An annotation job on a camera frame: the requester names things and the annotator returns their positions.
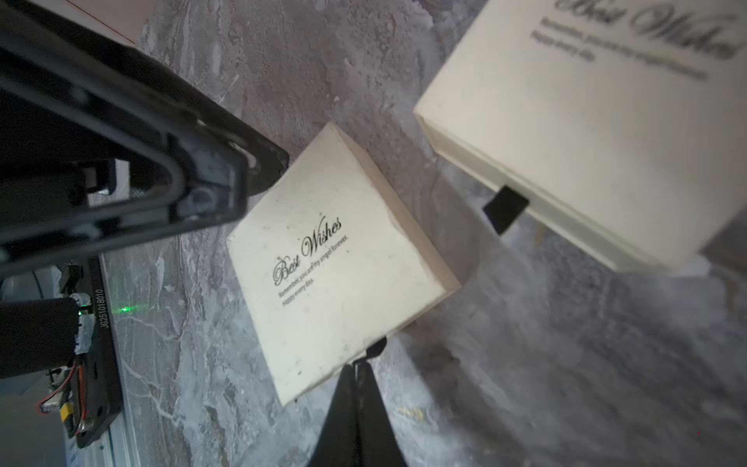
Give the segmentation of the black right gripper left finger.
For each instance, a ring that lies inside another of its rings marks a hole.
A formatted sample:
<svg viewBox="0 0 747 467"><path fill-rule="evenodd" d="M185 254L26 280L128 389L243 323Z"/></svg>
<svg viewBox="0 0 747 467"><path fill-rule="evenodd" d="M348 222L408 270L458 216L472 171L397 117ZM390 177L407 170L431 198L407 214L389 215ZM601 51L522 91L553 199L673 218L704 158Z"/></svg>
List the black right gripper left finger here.
<svg viewBox="0 0 747 467"><path fill-rule="evenodd" d="M345 365L308 467L358 464L356 401L355 371Z"/></svg>

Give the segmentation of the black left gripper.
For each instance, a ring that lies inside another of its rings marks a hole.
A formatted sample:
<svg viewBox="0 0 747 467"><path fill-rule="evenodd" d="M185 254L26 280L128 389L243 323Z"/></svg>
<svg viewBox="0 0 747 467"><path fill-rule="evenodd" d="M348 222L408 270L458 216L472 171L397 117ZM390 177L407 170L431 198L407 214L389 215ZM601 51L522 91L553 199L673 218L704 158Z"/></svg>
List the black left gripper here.
<svg viewBox="0 0 747 467"><path fill-rule="evenodd" d="M1 270L220 226L288 153L157 62L28 1L1 5Z"/></svg>

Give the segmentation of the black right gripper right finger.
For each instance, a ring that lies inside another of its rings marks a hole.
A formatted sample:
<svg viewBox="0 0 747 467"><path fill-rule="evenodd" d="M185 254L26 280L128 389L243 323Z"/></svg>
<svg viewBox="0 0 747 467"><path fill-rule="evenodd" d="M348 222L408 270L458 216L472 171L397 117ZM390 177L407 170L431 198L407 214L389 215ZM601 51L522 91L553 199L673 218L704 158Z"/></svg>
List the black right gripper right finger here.
<svg viewBox="0 0 747 467"><path fill-rule="evenodd" d="M355 364L355 370L359 465L406 466L372 365L368 361L360 361Z"/></svg>

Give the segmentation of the cream drawer jewelry box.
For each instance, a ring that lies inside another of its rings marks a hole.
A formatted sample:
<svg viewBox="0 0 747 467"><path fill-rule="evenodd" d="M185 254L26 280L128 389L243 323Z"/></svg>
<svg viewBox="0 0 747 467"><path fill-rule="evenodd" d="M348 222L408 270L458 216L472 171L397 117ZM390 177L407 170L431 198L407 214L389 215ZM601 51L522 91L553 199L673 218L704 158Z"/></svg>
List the cream drawer jewelry box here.
<svg viewBox="0 0 747 467"><path fill-rule="evenodd" d="M227 246L284 405L460 286L368 152L335 124Z"/></svg>

